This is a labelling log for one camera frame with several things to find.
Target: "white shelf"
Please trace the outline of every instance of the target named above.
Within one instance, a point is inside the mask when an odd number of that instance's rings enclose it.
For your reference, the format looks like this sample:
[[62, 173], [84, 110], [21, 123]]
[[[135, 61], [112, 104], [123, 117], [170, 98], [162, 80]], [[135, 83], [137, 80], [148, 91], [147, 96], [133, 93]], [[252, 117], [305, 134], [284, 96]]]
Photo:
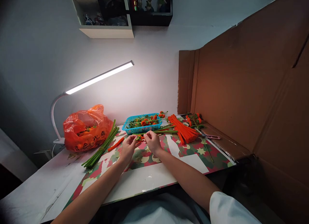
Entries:
[[[82, 7], [91, 7], [93, 12], [100, 11], [97, 0], [72, 0], [80, 23], [80, 30], [89, 38], [95, 39], [133, 39], [130, 15], [127, 15], [128, 26], [92, 26], [84, 25], [84, 10]], [[124, 0], [129, 10], [128, 0]]]

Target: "white sleeve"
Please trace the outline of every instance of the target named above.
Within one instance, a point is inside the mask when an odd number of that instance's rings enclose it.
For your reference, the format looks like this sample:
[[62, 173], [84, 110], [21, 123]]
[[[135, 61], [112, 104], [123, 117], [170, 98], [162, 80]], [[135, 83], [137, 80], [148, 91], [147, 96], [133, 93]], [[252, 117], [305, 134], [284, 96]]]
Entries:
[[222, 192], [214, 192], [210, 198], [211, 224], [261, 224], [242, 204]]

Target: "blue plastic basket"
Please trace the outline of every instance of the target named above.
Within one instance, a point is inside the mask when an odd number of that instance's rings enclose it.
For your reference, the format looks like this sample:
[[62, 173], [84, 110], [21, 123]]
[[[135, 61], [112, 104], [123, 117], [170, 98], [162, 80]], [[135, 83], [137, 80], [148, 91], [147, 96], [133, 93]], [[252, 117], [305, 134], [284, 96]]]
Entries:
[[[143, 114], [143, 116], [148, 115], [150, 117], [150, 116], [154, 116], [155, 114], [158, 114], [158, 113]], [[132, 120], [132, 119], [135, 119], [135, 118], [138, 118], [138, 117], [141, 118], [142, 115], [136, 115], [136, 116], [128, 117], [126, 119], [125, 124], [122, 126], [122, 130], [125, 131], [128, 135], [139, 134], [139, 133], [146, 133], [148, 131], [155, 131], [155, 130], [159, 129], [161, 124], [162, 124], [162, 120], [158, 116], [159, 123], [156, 124], [156, 125], [129, 128], [129, 125], [127, 124], [128, 120]]]

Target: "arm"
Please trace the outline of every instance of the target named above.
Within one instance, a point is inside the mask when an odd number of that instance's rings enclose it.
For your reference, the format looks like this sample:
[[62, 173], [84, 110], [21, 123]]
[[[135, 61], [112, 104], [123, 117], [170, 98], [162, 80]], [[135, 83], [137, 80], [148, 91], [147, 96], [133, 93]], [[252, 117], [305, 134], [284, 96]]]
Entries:
[[149, 149], [175, 177], [186, 193], [209, 213], [211, 195], [220, 189], [206, 176], [161, 148], [159, 136], [153, 131], [144, 135]]
[[118, 161], [63, 210], [53, 224], [90, 222], [131, 161], [134, 149], [139, 145], [134, 141], [135, 137], [137, 136], [131, 135], [123, 142]]

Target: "desk lamp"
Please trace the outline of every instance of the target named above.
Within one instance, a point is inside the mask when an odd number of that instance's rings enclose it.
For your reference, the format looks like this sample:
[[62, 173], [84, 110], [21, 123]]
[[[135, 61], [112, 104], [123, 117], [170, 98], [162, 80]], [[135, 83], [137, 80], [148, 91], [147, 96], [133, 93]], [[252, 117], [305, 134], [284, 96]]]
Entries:
[[72, 93], [75, 93], [78, 90], [86, 88], [87, 86], [92, 85], [92, 84], [94, 84], [94, 83], [96, 83], [96, 82], [98, 82], [98, 81], [100, 81], [100, 80], [102, 80], [104, 78], [107, 78], [107, 77], [109, 77], [111, 75], [114, 75], [114, 74], [116, 74], [118, 72], [121, 72], [121, 71], [123, 71], [123, 70], [125, 70], [127, 68], [130, 68], [133, 65], [134, 65], [133, 61], [129, 61], [129, 62], [127, 62], [125, 64], [122, 64], [122, 65], [120, 65], [120, 66], [118, 66], [116, 68], [113, 68], [113, 69], [111, 69], [111, 70], [109, 70], [107, 72], [104, 72], [104, 73], [102, 73], [102, 74], [100, 74], [100, 75], [98, 75], [98, 76], [96, 76], [94, 78], [91, 78], [88, 81], [85, 81], [85, 82], [83, 82], [83, 83], [73, 87], [72, 89], [64, 92], [63, 94], [59, 95], [58, 97], [56, 97], [55, 100], [53, 101], [52, 105], [51, 105], [51, 123], [52, 123], [52, 126], [53, 126], [53, 128], [55, 130], [55, 133], [57, 135], [57, 138], [58, 138], [58, 139], [56, 139], [54, 141], [54, 143], [64, 144], [64, 138], [60, 137], [59, 132], [58, 132], [57, 127], [56, 127], [55, 118], [54, 118], [54, 108], [55, 108], [56, 102], [61, 97], [66, 96], [66, 95], [70, 95]]

